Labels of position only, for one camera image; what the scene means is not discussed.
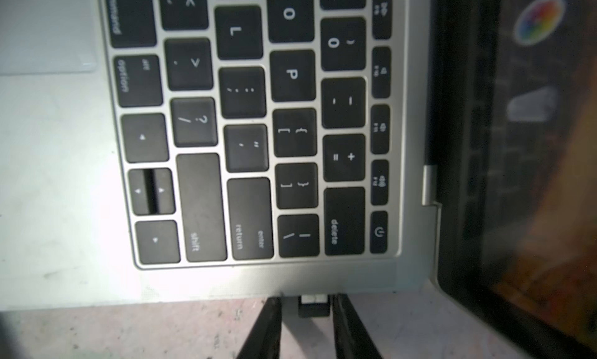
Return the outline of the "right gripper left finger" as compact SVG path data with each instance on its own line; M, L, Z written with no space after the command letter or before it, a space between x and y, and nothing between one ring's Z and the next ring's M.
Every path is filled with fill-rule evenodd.
M281 325L281 299L268 298L236 358L279 359Z

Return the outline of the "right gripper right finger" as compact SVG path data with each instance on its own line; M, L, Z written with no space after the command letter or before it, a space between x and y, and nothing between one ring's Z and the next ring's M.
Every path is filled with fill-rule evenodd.
M332 296L332 315L336 358L382 358L347 295Z

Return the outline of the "silver laptop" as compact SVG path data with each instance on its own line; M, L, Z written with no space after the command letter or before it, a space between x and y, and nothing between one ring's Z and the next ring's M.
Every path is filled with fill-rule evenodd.
M596 356L596 0L1 0L1 309L397 292Z

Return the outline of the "small black usb receiver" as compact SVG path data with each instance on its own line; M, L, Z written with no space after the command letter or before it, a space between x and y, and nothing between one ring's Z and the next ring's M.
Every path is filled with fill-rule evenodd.
M330 315L329 295L302 295L298 300L298 316L302 319L324 318Z

